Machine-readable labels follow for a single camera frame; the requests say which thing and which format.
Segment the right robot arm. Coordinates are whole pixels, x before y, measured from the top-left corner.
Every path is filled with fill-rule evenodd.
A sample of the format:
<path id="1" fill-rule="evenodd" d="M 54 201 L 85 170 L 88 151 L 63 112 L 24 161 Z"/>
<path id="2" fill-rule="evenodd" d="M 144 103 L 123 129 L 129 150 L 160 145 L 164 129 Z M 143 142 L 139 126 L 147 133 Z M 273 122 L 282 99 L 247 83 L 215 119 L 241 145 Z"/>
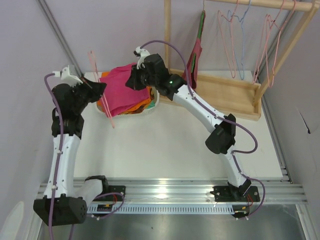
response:
<path id="1" fill-rule="evenodd" d="M 230 197 L 237 202 L 240 201 L 252 182 L 243 175 L 234 159 L 235 116 L 223 115 L 210 106 L 188 86 L 184 78 L 169 72 L 159 54 L 150 54 L 145 49 L 137 49 L 134 55 L 138 60 L 131 67 L 126 87 L 134 91 L 153 87 L 161 96 L 181 105 L 195 116 L 209 132 L 209 137 L 205 141 L 206 147 L 222 160 L 227 173 Z"/>

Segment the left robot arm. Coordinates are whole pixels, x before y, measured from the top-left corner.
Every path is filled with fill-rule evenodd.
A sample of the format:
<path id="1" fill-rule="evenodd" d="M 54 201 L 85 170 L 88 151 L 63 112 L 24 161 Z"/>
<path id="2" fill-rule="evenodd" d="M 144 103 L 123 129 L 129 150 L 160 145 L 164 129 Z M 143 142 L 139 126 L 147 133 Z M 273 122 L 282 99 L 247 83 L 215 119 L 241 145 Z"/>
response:
<path id="1" fill-rule="evenodd" d="M 55 105 L 51 125 L 53 158 L 43 197 L 33 202 L 34 212 L 49 227 L 82 224 L 91 202 L 109 190 L 104 175 L 89 176 L 79 190 L 74 189 L 76 155 L 85 122 L 82 112 L 103 96 L 106 86 L 83 79 L 73 86 L 60 83 L 49 90 Z"/>

